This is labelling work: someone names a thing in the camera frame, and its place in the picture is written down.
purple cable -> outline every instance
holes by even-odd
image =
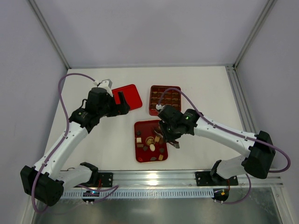
[[[245,175],[246,175],[247,178],[248,178],[249,189],[248,189],[248,192],[247,192],[247,194],[245,195],[244,198],[240,199],[239,201],[235,201],[235,202],[222,202],[222,203],[221,203],[221,201],[219,201],[219,200],[216,200],[216,202],[219,202],[219,203],[221,203],[221,204],[238,204],[238,203],[244,201],[246,198],[248,198],[249,194],[251,193],[251,180],[250,180],[248,174],[245,174]]]
[[[109,189],[107,189],[107,190],[101,190],[101,191],[108,191],[108,190],[114,189],[114,190],[111,191],[108,195],[106,195],[105,197],[103,197],[103,198],[101,198],[101,199],[99,199],[99,200],[97,200],[97,201],[94,201],[93,203],[95,204],[95,203],[99,203],[99,202],[102,202],[102,201],[106,200],[109,196],[111,196],[111,195],[118,189],[118,187],[119,187],[118,185],[115,185],[115,186],[113,186],[112,188],[109,188]],[[81,206],[81,205],[85,205],[85,203],[78,204],[78,205],[76,205],[75,207],[71,208],[70,210],[68,210],[68,211],[66,211],[66,212],[62,212],[62,213],[50,212],[50,213],[53,214],[53,215],[57,215],[57,216],[64,215],[64,214],[66,214],[66,213],[69,213],[70,211],[75,210],[77,207],[79,207],[79,206]]]
[[[63,143],[63,141],[65,140],[65,138],[67,137],[67,134],[69,132],[69,128],[70,128],[70,122],[69,122],[69,117],[67,115],[67,111],[66,111],[66,108],[65,108],[65,105],[64,105],[64,101],[62,99],[62,93],[61,93],[61,83],[62,81],[68,77],[68,76],[84,76],[86,78],[89,78],[91,79],[92,81],[95,81],[95,79],[91,78],[90,76],[88,75],[85,75],[85,74],[81,74],[81,73],[70,73],[70,74],[67,74],[63,77],[61,77],[61,79],[59,80],[58,82],[58,94],[59,94],[59,99],[60,99],[60,102],[61,102],[61,106],[62,106],[62,109],[64,111],[64,114],[65,114],[65,118],[66,118],[66,130],[65,130],[65,136],[62,137],[62,139],[58,142],[58,144],[54,147],[54,149],[51,151],[51,153],[47,156],[47,158],[45,159],[44,163],[42,164],[41,168],[38,170],[37,172],[37,175],[33,181],[33,185],[32,185],[32,190],[31,190],[31,202],[32,202],[32,206],[33,206],[33,209],[36,213],[44,213],[48,206],[46,206],[44,208],[44,210],[39,210],[36,206],[36,202],[35,202],[35,190],[36,190],[36,183],[37,183],[37,180],[43,170],[43,168],[47,165],[47,162],[49,161],[49,159],[51,158],[51,156],[55,153],[55,151],[59,148],[59,146]]]
[[[274,145],[271,145],[271,144],[269,144],[269,143],[267,143],[267,142],[264,142],[264,141],[260,141],[260,140],[258,140],[258,139],[254,139],[254,138],[250,138],[250,137],[246,137],[245,135],[242,135],[242,134],[238,134],[238,133],[235,133],[235,132],[232,132],[232,131],[230,131],[230,130],[228,130],[228,129],[226,129],[226,128],[223,128],[223,127],[221,127],[221,126],[219,126],[219,125],[215,125],[215,124],[213,124],[211,121],[209,121],[208,119],[206,119],[205,118],[205,116],[201,113],[201,112],[199,112],[199,110],[196,108],[196,106],[194,105],[194,103],[181,91],[181,90],[179,90],[179,89],[177,89],[177,88],[168,88],[167,90],[165,90],[163,93],[162,93],[162,95],[161,95],[161,97],[160,97],[160,99],[159,99],[159,102],[158,102],[158,105],[160,105],[160,103],[161,103],[161,100],[162,100],[162,98],[163,98],[163,96],[166,94],[166,92],[168,92],[169,90],[175,90],[175,91],[177,91],[177,92],[179,92],[180,94],[182,94],[185,98],[186,98],[186,100],[191,104],[191,106],[194,108],[194,110],[196,111],[196,113],[205,121],[205,122],[207,122],[208,124],[210,124],[210,125],[212,125],[212,126],[214,126],[214,127],[216,127],[216,128],[219,128],[220,130],[223,130],[223,131],[225,131],[225,132],[227,132],[227,133],[230,133],[230,134],[232,134],[232,135],[235,135],[235,136],[238,136],[238,137],[240,137],[240,138],[246,138],[246,139],[248,139],[248,140],[251,140],[251,141],[254,141],[254,142],[258,142],[258,143],[261,143],[261,144],[263,144],[263,145],[265,145],[265,146],[268,146],[268,147],[271,147],[271,148],[273,148],[274,150],[276,150],[276,151],[278,151],[278,152],[280,152],[285,158],[286,158],[286,160],[287,160],[287,165],[286,165],[286,167],[285,168],[283,168],[283,169],[280,169],[280,170],[269,170],[269,173],[281,173],[281,172],[285,172],[286,170],[288,170],[289,168],[290,168],[290,166],[291,166],[291,159],[290,159],[290,157],[284,152],[284,151],[282,151],[280,148],[278,148],[278,147],[276,147],[276,146],[274,146]]]
[[[113,187],[111,187],[111,188],[108,188],[108,189],[105,189],[105,190],[94,190],[94,189],[92,189],[92,188],[83,186],[82,184],[79,184],[79,185],[77,185],[77,186],[78,186],[78,187],[81,187],[81,188],[85,188],[86,190],[91,190],[91,191],[96,191],[96,192],[106,192],[106,191],[110,191],[110,190],[114,189],[116,186],[118,187],[118,185],[115,185],[115,186],[113,186]]]

